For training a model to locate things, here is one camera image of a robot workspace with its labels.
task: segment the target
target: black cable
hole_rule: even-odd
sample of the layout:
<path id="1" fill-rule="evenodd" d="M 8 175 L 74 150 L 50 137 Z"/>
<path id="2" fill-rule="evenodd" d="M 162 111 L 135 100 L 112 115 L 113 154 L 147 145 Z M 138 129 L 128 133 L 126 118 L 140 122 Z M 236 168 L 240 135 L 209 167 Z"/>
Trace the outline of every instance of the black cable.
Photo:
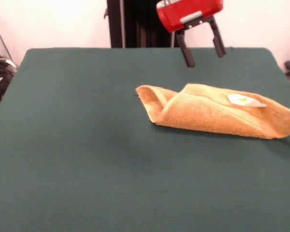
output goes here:
<path id="1" fill-rule="evenodd" d="M 13 60 L 13 59 L 12 59 L 12 56 L 11 56 L 11 54 L 10 54 L 8 48 L 6 47 L 6 45 L 5 45 L 5 43 L 4 43 L 3 38 L 2 38 L 1 35 L 0 35 L 0 40 L 1 40 L 1 42 L 2 42 L 2 44 L 3 44 L 3 46 L 4 46 L 4 48 L 5 48 L 6 52 L 8 53 L 9 58 L 10 58 L 11 60 Z"/>

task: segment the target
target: cable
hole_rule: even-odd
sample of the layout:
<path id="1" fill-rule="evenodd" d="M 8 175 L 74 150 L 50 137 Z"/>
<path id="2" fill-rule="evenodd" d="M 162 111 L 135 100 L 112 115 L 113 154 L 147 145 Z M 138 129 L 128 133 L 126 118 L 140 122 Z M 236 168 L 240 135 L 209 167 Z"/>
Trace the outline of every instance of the cable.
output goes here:
<path id="1" fill-rule="evenodd" d="M 13 62 L 11 61 L 10 59 L 8 58 L 0 58 L 0 61 L 5 61 L 6 63 L 8 63 L 9 65 L 13 66 L 14 68 L 16 68 L 18 70 L 18 66 Z"/>
<path id="2" fill-rule="evenodd" d="M 5 48 L 6 52 L 8 53 L 9 58 L 10 58 L 11 60 L 13 60 L 13 59 L 12 59 L 12 56 L 11 56 L 11 54 L 10 54 L 8 48 L 6 47 L 6 45 L 5 45 L 5 43 L 4 43 L 3 38 L 2 38 L 1 35 L 0 35 L 0 40 L 1 40 L 1 42 L 2 42 L 2 44 L 3 44 L 3 46 L 4 46 L 4 48 Z"/>

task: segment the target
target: small white item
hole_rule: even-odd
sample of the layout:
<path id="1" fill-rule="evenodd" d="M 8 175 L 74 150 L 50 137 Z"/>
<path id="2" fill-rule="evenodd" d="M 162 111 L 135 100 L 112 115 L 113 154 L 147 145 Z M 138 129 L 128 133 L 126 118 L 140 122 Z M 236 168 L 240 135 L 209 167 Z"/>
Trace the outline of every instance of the small white item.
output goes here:
<path id="1" fill-rule="evenodd" d="M 240 94 L 236 94 L 236 93 L 229 94 L 228 99 L 232 104 L 235 104 L 235 105 L 259 107 L 259 108 L 266 107 L 265 104 L 261 103 L 260 101 L 254 99 L 254 98 L 247 97 L 247 96 L 240 95 Z"/>

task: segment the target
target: folded towel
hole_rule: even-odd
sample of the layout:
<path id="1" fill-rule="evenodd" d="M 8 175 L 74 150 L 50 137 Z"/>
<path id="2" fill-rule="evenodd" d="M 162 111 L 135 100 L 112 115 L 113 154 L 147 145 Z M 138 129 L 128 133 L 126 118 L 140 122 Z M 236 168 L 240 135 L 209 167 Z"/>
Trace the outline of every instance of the folded towel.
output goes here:
<path id="1" fill-rule="evenodd" d="M 259 94 L 199 84 L 178 93 L 148 85 L 136 91 L 150 121 L 159 126 L 263 139 L 290 136 L 290 109 Z M 243 104 L 232 102 L 238 95 Z"/>

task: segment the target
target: black metal frame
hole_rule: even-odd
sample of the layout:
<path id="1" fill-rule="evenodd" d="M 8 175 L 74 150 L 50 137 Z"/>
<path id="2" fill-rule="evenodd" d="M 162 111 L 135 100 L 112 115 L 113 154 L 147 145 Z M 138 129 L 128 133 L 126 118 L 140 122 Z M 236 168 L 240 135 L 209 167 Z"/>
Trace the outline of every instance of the black metal frame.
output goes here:
<path id="1" fill-rule="evenodd" d="M 107 0 L 111 46 L 179 47 L 176 40 L 172 43 L 174 35 L 159 21 L 156 13 L 157 1 Z"/>

